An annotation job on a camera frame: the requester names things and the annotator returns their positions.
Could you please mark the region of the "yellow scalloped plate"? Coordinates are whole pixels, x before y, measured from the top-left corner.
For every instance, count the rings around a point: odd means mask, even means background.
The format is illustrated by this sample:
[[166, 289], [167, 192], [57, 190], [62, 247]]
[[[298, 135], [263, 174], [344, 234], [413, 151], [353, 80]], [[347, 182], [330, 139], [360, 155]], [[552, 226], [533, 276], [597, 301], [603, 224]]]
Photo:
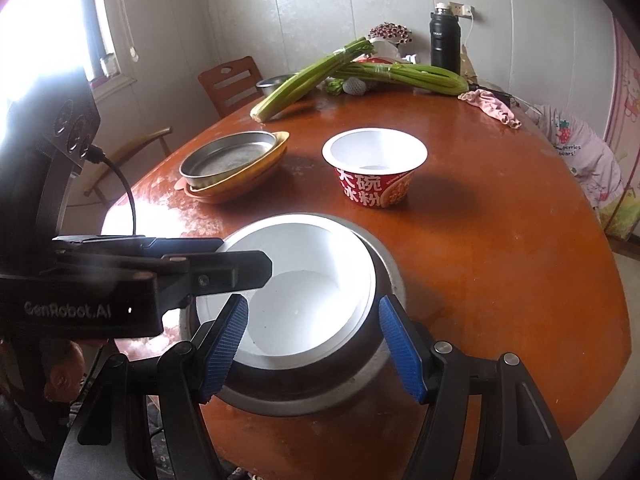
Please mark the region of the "yellow scalloped plate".
[[289, 138], [287, 131], [244, 131], [210, 141], [181, 163], [183, 188], [194, 196], [234, 190], [277, 166]]

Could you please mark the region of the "window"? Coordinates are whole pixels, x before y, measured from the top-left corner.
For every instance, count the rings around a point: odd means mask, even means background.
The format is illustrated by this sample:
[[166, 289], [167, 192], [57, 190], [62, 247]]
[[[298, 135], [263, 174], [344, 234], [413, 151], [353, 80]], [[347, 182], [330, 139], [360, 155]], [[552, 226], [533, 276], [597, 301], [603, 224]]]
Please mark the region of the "window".
[[80, 68], [101, 101], [118, 73], [104, 0], [9, 0], [1, 10], [1, 108], [38, 79]]

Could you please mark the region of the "white mesh fruit wrap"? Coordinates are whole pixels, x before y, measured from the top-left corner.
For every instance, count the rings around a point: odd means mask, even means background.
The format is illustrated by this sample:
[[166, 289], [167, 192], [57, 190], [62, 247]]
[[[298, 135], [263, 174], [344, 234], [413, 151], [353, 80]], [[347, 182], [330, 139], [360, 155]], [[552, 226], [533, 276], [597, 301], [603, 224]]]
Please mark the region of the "white mesh fruit wrap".
[[342, 89], [349, 96], [363, 96], [368, 90], [368, 85], [364, 80], [349, 77], [343, 81]]

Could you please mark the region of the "steel pan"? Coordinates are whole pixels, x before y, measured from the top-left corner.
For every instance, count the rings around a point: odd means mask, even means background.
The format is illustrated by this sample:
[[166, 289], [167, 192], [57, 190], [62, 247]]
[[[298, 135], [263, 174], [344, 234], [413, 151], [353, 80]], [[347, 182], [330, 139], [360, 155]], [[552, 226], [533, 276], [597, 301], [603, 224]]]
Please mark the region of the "steel pan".
[[179, 172], [192, 188], [206, 188], [256, 162], [277, 144], [273, 133], [244, 131], [208, 142], [192, 152]]

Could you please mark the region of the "pink child clothing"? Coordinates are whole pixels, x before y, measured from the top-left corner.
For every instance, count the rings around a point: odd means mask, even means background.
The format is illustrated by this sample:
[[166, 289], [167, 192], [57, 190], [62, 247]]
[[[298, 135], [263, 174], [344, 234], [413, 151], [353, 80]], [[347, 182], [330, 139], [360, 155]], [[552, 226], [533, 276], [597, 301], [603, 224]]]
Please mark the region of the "pink child clothing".
[[561, 156], [592, 208], [604, 211], [622, 196], [620, 165], [590, 125], [567, 110], [548, 104], [529, 107], [526, 115]]

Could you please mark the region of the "brown wooden chair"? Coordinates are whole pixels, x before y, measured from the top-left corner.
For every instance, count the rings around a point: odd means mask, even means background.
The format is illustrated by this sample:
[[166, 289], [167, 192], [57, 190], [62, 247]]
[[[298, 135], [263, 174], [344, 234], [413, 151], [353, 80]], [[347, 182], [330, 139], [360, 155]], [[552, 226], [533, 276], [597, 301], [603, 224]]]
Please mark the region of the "brown wooden chair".
[[222, 63], [198, 75], [198, 82], [220, 118], [260, 98], [262, 92], [256, 84], [261, 80], [262, 74], [251, 56]]

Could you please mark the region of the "dried flower bouquet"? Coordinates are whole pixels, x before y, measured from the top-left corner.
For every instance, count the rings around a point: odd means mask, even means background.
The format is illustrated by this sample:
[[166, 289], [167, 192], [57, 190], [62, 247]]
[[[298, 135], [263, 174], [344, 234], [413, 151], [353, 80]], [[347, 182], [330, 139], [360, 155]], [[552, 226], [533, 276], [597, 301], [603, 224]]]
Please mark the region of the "dried flower bouquet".
[[372, 27], [368, 32], [368, 37], [373, 39], [381, 39], [391, 44], [410, 44], [413, 40], [413, 32], [404, 25], [391, 22], [383, 22]]

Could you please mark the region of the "steel mixing bowl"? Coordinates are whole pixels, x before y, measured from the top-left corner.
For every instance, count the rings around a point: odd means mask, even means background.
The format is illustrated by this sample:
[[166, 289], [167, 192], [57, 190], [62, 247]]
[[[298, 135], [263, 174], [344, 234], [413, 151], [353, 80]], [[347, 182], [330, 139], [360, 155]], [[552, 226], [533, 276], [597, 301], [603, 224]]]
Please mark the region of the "steel mixing bowl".
[[255, 87], [258, 91], [262, 92], [264, 96], [269, 96], [272, 92], [275, 92], [281, 84], [284, 84], [292, 77], [292, 74], [273, 76], [258, 81]]

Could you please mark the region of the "pink cloth on table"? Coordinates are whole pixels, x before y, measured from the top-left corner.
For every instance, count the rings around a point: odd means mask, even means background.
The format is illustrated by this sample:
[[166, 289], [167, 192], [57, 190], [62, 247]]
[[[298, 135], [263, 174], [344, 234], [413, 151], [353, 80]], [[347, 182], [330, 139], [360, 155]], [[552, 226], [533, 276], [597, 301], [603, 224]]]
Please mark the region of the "pink cloth on table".
[[510, 107], [489, 90], [476, 89], [463, 92], [458, 95], [458, 100], [479, 108], [488, 117], [498, 120], [511, 129], [521, 128], [521, 121], [515, 117]]

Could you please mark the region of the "large celery stalk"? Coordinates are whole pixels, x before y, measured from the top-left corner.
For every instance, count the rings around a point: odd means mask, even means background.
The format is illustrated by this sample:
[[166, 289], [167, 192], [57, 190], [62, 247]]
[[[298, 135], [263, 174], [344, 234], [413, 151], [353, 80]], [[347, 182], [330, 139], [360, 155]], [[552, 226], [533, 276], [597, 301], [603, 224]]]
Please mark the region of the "large celery stalk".
[[339, 68], [352, 62], [360, 55], [373, 52], [371, 41], [366, 37], [358, 38], [341, 47], [324, 58], [312, 63], [303, 70], [288, 78], [283, 84], [268, 94], [250, 110], [250, 118], [264, 124], [271, 118], [294, 104], [326, 77], [331, 76]]

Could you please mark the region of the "wall power socket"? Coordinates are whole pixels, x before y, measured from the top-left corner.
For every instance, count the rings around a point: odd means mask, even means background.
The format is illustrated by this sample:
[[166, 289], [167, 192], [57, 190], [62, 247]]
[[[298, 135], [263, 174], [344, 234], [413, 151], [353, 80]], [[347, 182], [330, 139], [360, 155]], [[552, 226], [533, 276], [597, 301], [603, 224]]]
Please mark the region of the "wall power socket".
[[449, 3], [450, 11], [454, 16], [458, 18], [472, 18], [473, 17], [473, 7], [469, 4], [450, 2]]

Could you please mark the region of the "black thermos bottle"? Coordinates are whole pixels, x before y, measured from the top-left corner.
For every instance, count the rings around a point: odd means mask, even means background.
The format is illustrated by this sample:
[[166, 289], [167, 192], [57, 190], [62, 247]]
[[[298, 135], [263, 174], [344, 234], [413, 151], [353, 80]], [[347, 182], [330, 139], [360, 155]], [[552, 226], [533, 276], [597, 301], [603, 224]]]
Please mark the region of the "black thermos bottle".
[[460, 74], [461, 29], [450, 5], [439, 2], [431, 13], [431, 64]]

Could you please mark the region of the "orange bear-shaped plate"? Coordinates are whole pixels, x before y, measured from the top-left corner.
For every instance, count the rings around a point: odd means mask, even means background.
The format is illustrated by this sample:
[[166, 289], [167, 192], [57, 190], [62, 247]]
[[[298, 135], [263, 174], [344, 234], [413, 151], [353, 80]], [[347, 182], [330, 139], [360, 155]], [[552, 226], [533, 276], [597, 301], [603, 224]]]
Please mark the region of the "orange bear-shaped plate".
[[247, 167], [207, 188], [196, 190], [186, 182], [185, 178], [180, 178], [175, 183], [174, 189], [204, 204], [216, 205], [231, 202], [266, 182], [278, 170], [287, 150], [288, 148], [284, 148], [278, 154], [269, 155], [263, 162]]

